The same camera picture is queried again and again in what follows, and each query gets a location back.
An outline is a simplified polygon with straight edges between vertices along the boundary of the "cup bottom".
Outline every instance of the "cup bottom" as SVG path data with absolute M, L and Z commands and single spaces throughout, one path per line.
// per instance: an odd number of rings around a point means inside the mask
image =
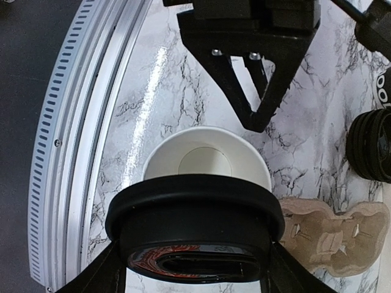
M 213 174 L 232 176 L 231 164 L 224 154 L 214 148 L 201 147 L 185 155 L 178 174 Z

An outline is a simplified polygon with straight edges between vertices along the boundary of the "black cable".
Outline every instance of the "black cable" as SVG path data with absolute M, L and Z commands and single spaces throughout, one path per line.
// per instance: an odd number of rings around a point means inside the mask
M 367 18 L 365 15 L 355 8 L 350 2 L 345 0 L 331 0 L 336 6 L 341 8 L 347 15 L 349 15 L 357 23 L 364 23 Z

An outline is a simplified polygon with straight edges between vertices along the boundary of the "reflective surface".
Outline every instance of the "reflective surface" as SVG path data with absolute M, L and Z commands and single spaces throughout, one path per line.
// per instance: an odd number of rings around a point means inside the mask
M 359 45 L 354 22 L 329 1 L 322 24 L 280 109 L 262 133 L 243 129 L 226 97 L 183 47 L 176 13 L 154 0 L 123 77 L 104 146 L 92 209 L 89 261 L 108 245 L 104 219 L 117 192 L 141 180 L 152 150 L 166 137 L 197 125 L 220 126 L 245 138 L 263 156 L 275 196 L 319 198 L 335 212 L 380 201 L 382 185 L 359 178 L 345 158 L 346 132 L 374 108 L 371 85 L 386 62 Z M 259 105 L 243 62 L 233 65 L 251 105 Z M 266 63 L 270 74 L 271 62 Z M 337 292 L 376 292 L 379 261 L 349 278 L 316 276 Z M 258 283 L 189 286 L 128 272 L 128 292 L 260 292 Z

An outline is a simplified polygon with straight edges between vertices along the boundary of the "gray floor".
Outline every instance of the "gray floor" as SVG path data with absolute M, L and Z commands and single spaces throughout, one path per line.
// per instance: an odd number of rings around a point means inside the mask
M 0 293 L 45 291 L 29 276 L 31 153 L 46 86 L 80 2 L 0 3 Z

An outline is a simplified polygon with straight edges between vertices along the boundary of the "white paper cup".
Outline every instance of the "white paper cup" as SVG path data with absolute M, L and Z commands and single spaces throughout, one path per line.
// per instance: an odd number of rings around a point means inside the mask
M 246 140 L 221 128 L 199 126 L 161 142 L 144 165 L 144 180 L 182 174 L 244 179 L 271 191 L 265 161 Z

